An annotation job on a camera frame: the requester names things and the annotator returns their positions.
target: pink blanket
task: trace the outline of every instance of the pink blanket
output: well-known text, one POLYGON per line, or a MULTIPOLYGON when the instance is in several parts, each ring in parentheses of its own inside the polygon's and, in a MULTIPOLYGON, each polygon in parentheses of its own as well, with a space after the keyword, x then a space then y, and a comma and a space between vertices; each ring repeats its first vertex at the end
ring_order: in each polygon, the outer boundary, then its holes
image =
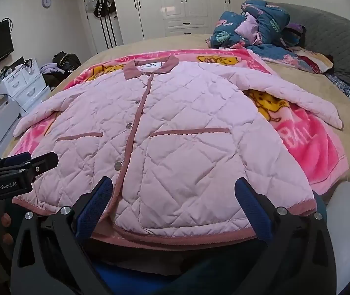
MULTIPOLYGON (((132 55, 94 65, 71 81, 65 89, 94 80, 103 74, 122 70, 126 63, 134 59, 154 59, 170 55, 178 57, 180 61, 219 63, 277 75, 261 58, 246 49, 163 51, 132 55)), ((285 100, 277 99, 266 92, 249 90, 247 94, 260 113, 277 130, 288 151, 305 172, 314 191, 318 194, 325 193, 347 171, 349 165, 343 146, 325 122, 311 112, 285 100)), ((57 115, 52 114, 32 126, 22 136, 10 156, 26 151, 32 153, 56 118, 57 115)))

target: yellow cartoon character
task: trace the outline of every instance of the yellow cartoon character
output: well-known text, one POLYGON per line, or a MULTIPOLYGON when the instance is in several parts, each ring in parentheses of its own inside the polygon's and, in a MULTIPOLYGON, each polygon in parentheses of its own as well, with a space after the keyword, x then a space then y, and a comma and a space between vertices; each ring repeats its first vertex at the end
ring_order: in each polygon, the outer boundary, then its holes
POLYGON ((254 89, 245 91, 245 94, 254 102, 258 111, 267 119, 268 122, 280 122, 282 118, 273 118, 269 112, 277 112, 283 107, 290 107, 286 100, 278 99, 267 92, 260 92, 254 89))
POLYGON ((102 76, 104 74, 108 74, 108 73, 112 73, 114 71, 117 71, 117 70, 123 70, 124 68, 124 65, 123 64, 120 64, 120 65, 116 65, 116 66, 104 66, 104 65, 100 65, 100 66, 97 66, 93 69, 93 75, 88 78, 86 81, 92 81, 96 78, 98 78, 99 76, 102 76))
POLYGON ((208 55, 208 56, 199 56, 197 57, 198 61, 205 63, 218 63, 221 65, 235 65, 239 61, 236 57, 219 57, 218 55, 208 55))

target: wardrobe drawer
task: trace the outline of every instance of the wardrobe drawer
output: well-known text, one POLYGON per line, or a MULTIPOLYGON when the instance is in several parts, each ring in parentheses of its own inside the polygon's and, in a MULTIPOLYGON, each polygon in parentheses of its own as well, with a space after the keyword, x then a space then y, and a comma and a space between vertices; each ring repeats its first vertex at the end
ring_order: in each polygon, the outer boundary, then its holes
POLYGON ((7 89, 7 93, 14 96, 26 87, 26 81, 22 72, 17 72, 12 74, 6 81, 4 81, 4 86, 7 89))
POLYGON ((198 27, 198 28, 185 28, 185 29, 167 29, 166 36, 174 35, 192 35, 192 34, 206 34, 208 30, 207 27, 198 27))
POLYGON ((33 82, 36 77, 40 74, 40 68, 38 67, 37 61, 32 61, 32 67, 29 68, 28 66, 24 66, 22 69, 22 74, 25 77, 26 84, 29 85, 31 82, 33 82))
POLYGON ((166 27, 171 29, 184 27, 206 27, 208 25, 208 18, 195 17, 184 20, 165 21, 166 27))
POLYGON ((26 89, 24 89, 23 92, 15 98, 15 100, 19 103, 19 105, 25 106, 27 103, 33 101, 34 98, 43 89, 45 89, 45 87, 45 80, 42 77, 42 75, 40 75, 33 83, 31 83, 26 89))

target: blue gripper pad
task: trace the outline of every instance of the blue gripper pad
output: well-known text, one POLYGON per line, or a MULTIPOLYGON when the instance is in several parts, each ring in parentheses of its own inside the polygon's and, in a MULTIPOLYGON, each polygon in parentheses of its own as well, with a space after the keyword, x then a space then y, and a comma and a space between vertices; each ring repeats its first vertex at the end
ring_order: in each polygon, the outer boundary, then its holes
POLYGON ((240 178, 235 182, 235 197, 258 239, 270 242, 273 238, 271 219, 255 197, 257 193, 254 190, 251 192, 251 190, 253 188, 245 178, 240 178))
POLYGON ((112 181, 108 177, 104 177, 91 192, 93 196, 76 219, 75 237, 79 243, 87 240, 92 235, 97 222, 111 199, 112 192, 112 181))
POLYGON ((19 165, 31 160, 31 155, 29 152, 24 152, 18 155, 7 157, 4 161, 4 167, 19 165))

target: pink quilted jacket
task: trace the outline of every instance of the pink quilted jacket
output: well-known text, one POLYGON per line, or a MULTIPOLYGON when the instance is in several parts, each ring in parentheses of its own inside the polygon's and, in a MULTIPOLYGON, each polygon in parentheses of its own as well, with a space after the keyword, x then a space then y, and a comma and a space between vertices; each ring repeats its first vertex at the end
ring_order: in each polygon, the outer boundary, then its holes
POLYGON ((37 178, 33 191, 14 202, 39 214, 54 213, 108 176, 114 192, 101 217, 103 240, 111 242, 115 234, 117 239, 166 245, 253 236, 235 198, 240 177, 275 206, 294 214, 310 212, 316 203, 307 178, 243 94, 250 88, 342 126, 331 103, 277 76, 179 63, 176 57, 132 61, 123 71, 56 94, 22 119, 15 136, 63 111, 33 154, 54 151, 58 167, 37 178), (162 66, 153 73, 141 71, 152 62, 162 66))

